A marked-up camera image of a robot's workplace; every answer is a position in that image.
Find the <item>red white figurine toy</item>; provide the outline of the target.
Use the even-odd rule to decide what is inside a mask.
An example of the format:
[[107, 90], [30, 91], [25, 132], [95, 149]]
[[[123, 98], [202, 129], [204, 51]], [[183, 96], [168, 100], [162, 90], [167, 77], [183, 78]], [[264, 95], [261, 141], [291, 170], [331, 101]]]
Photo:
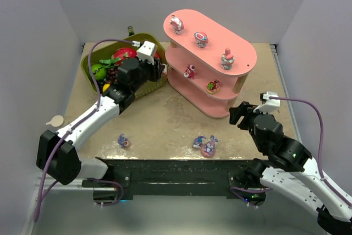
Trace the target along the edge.
[[188, 79], [193, 79], [195, 75], [195, 66], [189, 64], [184, 72], [184, 77]]

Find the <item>pink egg strawberry toy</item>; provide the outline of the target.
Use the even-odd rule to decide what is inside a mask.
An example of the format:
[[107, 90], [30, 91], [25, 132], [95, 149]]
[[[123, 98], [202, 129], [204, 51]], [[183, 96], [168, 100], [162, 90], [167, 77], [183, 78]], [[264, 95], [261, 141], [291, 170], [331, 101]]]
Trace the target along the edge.
[[209, 94], [215, 94], [221, 87], [221, 83], [219, 80], [215, 79], [207, 84], [206, 90]]

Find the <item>blue purple bunny toy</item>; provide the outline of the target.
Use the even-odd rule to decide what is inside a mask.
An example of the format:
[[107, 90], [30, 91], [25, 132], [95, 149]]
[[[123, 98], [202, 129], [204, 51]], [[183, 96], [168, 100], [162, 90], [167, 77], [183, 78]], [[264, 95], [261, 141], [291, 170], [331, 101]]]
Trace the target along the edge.
[[201, 147], [204, 144], [204, 139], [206, 139], [206, 137], [204, 135], [200, 135], [197, 138], [194, 139], [192, 147], [194, 149], [201, 149]]

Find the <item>pink white figurine toy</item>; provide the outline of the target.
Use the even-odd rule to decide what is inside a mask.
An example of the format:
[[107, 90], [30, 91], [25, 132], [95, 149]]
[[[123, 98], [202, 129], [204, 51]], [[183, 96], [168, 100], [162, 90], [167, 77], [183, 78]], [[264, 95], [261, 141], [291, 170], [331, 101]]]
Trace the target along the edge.
[[172, 26], [173, 32], [175, 34], [180, 35], [183, 33], [184, 23], [182, 22], [181, 19], [179, 19], [175, 15], [171, 16], [170, 25]]

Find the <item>pink oval figurine toy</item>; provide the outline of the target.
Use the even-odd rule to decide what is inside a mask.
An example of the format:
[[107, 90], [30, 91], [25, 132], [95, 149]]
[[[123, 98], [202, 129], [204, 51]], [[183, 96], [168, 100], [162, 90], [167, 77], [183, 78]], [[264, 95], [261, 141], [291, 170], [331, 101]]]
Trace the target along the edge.
[[196, 44], [199, 48], [204, 48], [208, 44], [209, 40], [207, 37], [207, 34], [202, 31], [197, 31], [194, 33], [194, 38], [196, 41]]

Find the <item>pink hat figurine toy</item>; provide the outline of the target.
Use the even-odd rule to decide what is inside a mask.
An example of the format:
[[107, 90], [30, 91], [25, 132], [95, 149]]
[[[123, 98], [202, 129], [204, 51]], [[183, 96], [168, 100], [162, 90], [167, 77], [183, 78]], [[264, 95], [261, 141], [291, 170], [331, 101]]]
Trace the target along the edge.
[[224, 70], [230, 70], [232, 68], [232, 64], [234, 63], [235, 58], [232, 55], [230, 48], [226, 48], [225, 52], [221, 57], [221, 66]]

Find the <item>red bear figurine toy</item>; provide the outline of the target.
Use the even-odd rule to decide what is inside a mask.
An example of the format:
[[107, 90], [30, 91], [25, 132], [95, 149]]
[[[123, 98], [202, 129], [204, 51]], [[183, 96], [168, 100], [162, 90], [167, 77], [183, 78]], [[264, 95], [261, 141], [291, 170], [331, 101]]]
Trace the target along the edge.
[[163, 72], [162, 72], [162, 75], [163, 75], [163, 76], [167, 76], [167, 70], [168, 70], [168, 66], [165, 65], [165, 66], [164, 66], [164, 69], [163, 69]]

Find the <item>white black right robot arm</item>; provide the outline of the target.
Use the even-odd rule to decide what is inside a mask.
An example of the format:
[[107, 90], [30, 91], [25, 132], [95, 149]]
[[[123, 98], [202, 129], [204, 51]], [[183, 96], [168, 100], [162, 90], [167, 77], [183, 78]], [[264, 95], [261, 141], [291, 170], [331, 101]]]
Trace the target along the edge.
[[242, 102], [229, 110], [229, 123], [247, 130], [258, 151], [268, 161], [254, 159], [235, 179], [243, 185], [232, 191], [253, 194], [270, 189], [299, 204], [317, 218], [329, 234], [351, 234], [351, 196], [328, 181], [311, 152], [299, 141], [287, 137], [271, 111], [274, 106]]

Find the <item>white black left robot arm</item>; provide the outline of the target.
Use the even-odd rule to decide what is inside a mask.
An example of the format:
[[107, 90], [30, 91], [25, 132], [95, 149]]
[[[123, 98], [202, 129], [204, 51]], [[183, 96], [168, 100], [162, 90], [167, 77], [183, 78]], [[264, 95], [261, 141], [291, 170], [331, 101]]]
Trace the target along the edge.
[[117, 83], [111, 84], [85, 113], [56, 132], [42, 133], [36, 161], [42, 175], [49, 175], [62, 185], [77, 178], [103, 178], [107, 164], [97, 158], [80, 158], [80, 147], [104, 124], [125, 111], [147, 81], [157, 82], [165, 72], [166, 65], [158, 58], [153, 63], [138, 58], [123, 60], [118, 67]]

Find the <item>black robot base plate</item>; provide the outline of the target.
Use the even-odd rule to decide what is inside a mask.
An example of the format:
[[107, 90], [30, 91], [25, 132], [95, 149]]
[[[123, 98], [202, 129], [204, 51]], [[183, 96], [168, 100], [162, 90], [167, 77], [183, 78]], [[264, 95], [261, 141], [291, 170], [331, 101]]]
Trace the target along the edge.
[[266, 163], [253, 160], [105, 160], [108, 171], [102, 183], [84, 180], [93, 188], [96, 202], [110, 202], [115, 195], [131, 200], [137, 195], [224, 196], [238, 195], [263, 202], [259, 176]]

